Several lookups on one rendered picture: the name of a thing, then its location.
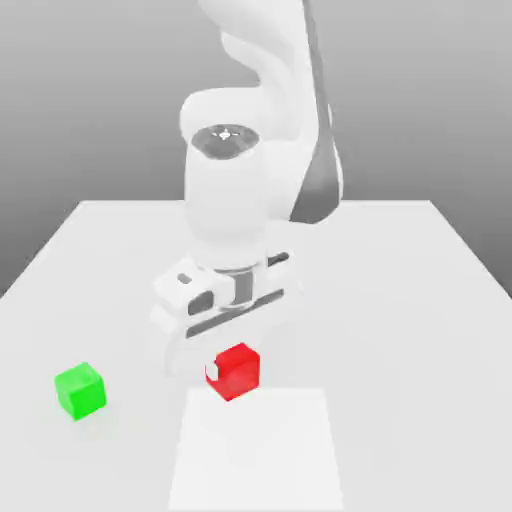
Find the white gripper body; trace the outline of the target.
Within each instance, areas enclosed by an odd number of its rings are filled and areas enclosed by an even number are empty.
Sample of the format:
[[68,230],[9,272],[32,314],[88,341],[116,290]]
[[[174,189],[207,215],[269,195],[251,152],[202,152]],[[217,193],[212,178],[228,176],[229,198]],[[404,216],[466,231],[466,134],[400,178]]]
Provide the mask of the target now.
[[193,349],[283,319],[301,290],[292,261],[224,270],[180,261],[155,279],[150,319],[172,349]]

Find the small red cube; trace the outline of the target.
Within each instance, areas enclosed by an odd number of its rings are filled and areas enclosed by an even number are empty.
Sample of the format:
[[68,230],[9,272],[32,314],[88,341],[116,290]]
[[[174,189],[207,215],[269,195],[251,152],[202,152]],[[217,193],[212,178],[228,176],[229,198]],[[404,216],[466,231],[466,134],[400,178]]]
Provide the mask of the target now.
[[260,380],[260,355],[239,343],[214,359],[219,368],[217,381],[206,382],[227,402],[256,389]]

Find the small green cube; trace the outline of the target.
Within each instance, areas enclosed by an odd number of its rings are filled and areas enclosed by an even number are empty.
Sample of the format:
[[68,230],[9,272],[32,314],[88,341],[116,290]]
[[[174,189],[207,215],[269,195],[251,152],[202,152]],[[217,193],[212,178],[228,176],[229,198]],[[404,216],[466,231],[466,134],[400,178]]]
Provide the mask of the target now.
[[58,402],[74,421],[103,408],[107,403],[102,376],[82,362],[54,378]]

